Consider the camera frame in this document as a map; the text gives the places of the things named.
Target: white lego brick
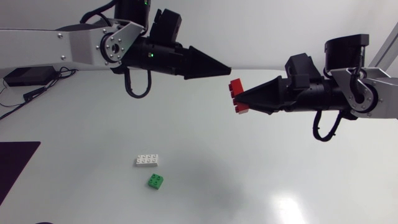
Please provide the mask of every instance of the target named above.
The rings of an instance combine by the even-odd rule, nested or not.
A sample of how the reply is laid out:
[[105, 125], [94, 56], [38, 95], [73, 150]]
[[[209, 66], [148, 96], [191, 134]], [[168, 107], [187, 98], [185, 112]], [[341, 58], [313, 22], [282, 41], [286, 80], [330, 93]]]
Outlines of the white lego brick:
[[138, 155], [136, 159], [136, 166], [138, 167], [155, 167], [159, 163], [158, 154]]

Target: cable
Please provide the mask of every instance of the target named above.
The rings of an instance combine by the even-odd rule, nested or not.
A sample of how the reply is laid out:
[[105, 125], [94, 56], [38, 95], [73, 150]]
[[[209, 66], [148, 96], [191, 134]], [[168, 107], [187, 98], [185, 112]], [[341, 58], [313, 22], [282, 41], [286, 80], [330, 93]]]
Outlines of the cable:
[[335, 124], [331, 128], [329, 134], [327, 134], [325, 137], [321, 137], [319, 135], [319, 122], [321, 120], [321, 117], [322, 117], [322, 110], [318, 110], [317, 115], [315, 115], [315, 119], [313, 120], [312, 133], [316, 140], [327, 142], [327, 141], [331, 140], [333, 136], [336, 135], [335, 133], [336, 133], [337, 127], [340, 124], [341, 119], [343, 118], [343, 111], [339, 112], [339, 114], [336, 118]]
[[6, 89], [7, 87], [4, 87], [1, 91], [0, 91], [0, 94]]
[[126, 87], [126, 91], [127, 93], [136, 99], [141, 99], [143, 97], [145, 97], [146, 95], [148, 95], [150, 88], [152, 86], [152, 75], [150, 73], [150, 70], [147, 71], [148, 74], [148, 86], [147, 86], [147, 90], [141, 94], [141, 95], [137, 95], [135, 93], [132, 92], [132, 88], [131, 88], [131, 80], [130, 80], [130, 69], [129, 68], [124, 68], [124, 86]]
[[109, 19], [108, 19], [106, 16], [104, 16], [104, 14], [102, 14], [102, 13], [97, 13], [97, 16], [101, 16], [101, 18], [102, 18], [103, 20], [105, 20], [106, 25], [112, 26], [111, 21], [109, 21]]
[[[25, 102], [23, 102], [23, 103], [21, 103], [21, 104], [19, 104], [19, 105], [12, 105], [12, 106], [1, 105], [1, 106], [5, 106], [5, 107], [13, 107], [13, 106], [17, 106], [17, 107], [14, 108], [13, 110], [11, 110], [11, 111], [9, 111], [9, 112], [3, 114], [2, 116], [0, 116], [0, 120], [4, 119], [5, 117], [9, 116], [9, 115], [12, 114], [13, 112], [15, 112], [15, 111], [21, 109], [23, 106], [25, 106], [25, 105], [27, 105], [28, 103], [32, 102], [34, 99], [36, 99], [36, 98], [39, 97], [41, 94], [45, 93], [48, 89], [50, 89], [50, 88], [53, 87], [55, 84], [57, 84], [57, 82], [58, 82], [59, 80], [61, 80], [61, 79], [63, 79], [63, 78], [69, 78], [69, 77], [71, 77], [72, 75], [74, 75], [77, 71], [78, 71], [77, 69], [69, 69], [69, 68], [67, 68], [67, 67], [62, 67], [62, 68], [59, 70], [59, 72], [58, 72], [58, 76], [57, 76], [56, 78], [54, 78], [54, 79], [50, 82], [50, 84], [49, 84], [48, 86], [44, 87], [44, 90], [41, 91], [40, 93], [38, 93], [38, 94], [32, 96], [32, 97], [29, 98], [27, 101], [25, 101]], [[63, 77], [62, 74], [65, 73], [65, 72], [70, 72], [70, 74]]]
[[87, 12], [84, 14], [84, 16], [81, 18], [80, 23], [86, 23], [91, 17], [98, 15], [99, 13], [102, 13], [105, 10], [108, 10], [112, 8], [119, 0], [112, 0], [111, 2], [107, 3], [104, 6], [101, 6], [95, 10], [92, 10], [91, 12]]
[[323, 75], [326, 76], [326, 77], [329, 78], [329, 79], [333, 79], [333, 76], [329, 75], [329, 74], [326, 72], [326, 68], [325, 68], [325, 67], [323, 68]]

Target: red lego brick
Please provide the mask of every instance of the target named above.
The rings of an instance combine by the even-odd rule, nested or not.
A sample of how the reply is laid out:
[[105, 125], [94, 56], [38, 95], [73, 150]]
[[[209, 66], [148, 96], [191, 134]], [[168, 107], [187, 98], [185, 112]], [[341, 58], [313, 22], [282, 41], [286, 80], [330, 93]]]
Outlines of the red lego brick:
[[246, 105], [244, 103], [238, 103], [234, 99], [236, 95], [243, 93], [243, 86], [242, 86], [240, 78], [232, 80], [231, 84], [229, 84], [228, 87], [231, 92], [231, 97], [233, 99], [233, 105], [235, 105], [235, 112], [237, 112], [239, 114], [248, 112], [249, 105]]

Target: white wall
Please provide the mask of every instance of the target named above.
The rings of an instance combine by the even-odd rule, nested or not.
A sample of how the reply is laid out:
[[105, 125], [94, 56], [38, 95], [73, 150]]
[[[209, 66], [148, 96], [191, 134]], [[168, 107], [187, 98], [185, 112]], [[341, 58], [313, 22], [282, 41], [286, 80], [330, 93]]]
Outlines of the white wall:
[[[78, 23], [85, 12], [107, 2], [3, 1], [0, 27], [56, 29]], [[150, 22], [157, 8], [180, 13], [178, 41], [233, 68], [281, 69], [291, 55], [303, 52], [323, 68], [324, 43], [358, 33], [371, 35], [370, 62], [397, 22], [397, 6], [396, 0], [153, 0]], [[113, 10], [106, 15], [113, 16]]]
[[[142, 100], [109, 72], [60, 82], [1, 121], [0, 141], [42, 145], [0, 206], [0, 223], [395, 223], [397, 121], [342, 121], [322, 143], [312, 137], [315, 113], [234, 112], [230, 80], [248, 89], [281, 74], [155, 73]], [[144, 90], [142, 72], [132, 81]], [[16, 102], [11, 91], [23, 92], [0, 101]], [[322, 133], [336, 114], [325, 113]], [[160, 166], [131, 167], [145, 153], [159, 153]], [[158, 192], [144, 187], [152, 172], [165, 176]]]

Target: robotic arm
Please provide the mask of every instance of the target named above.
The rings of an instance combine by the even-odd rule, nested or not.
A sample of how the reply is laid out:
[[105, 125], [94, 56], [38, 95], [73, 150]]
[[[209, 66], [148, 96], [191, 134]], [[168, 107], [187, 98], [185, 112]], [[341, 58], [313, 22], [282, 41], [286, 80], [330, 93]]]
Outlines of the robotic arm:
[[[359, 34], [329, 40], [321, 76], [307, 54], [292, 56], [285, 65], [287, 78], [276, 79], [243, 91], [240, 80], [229, 85], [237, 113], [248, 109], [272, 114], [278, 111], [316, 111], [313, 135], [329, 141], [341, 119], [398, 118], [398, 78], [380, 68], [365, 68], [369, 35]], [[329, 134], [321, 137], [318, 124], [322, 111], [340, 111]]]
[[[114, 19], [102, 12], [115, 6]], [[176, 42], [181, 16], [166, 9], [157, 11], [148, 37], [150, 0], [112, 0], [86, 13], [80, 24], [57, 30], [0, 29], [0, 48], [7, 49], [0, 68], [28, 67], [65, 62], [107, 66], [124, 73], [129, 86], [128, 67], [183, 75], [184, 79], [229, 75], [231, 68], [194, 47]], [[102, 20], [86, 24], [92, 16]]]

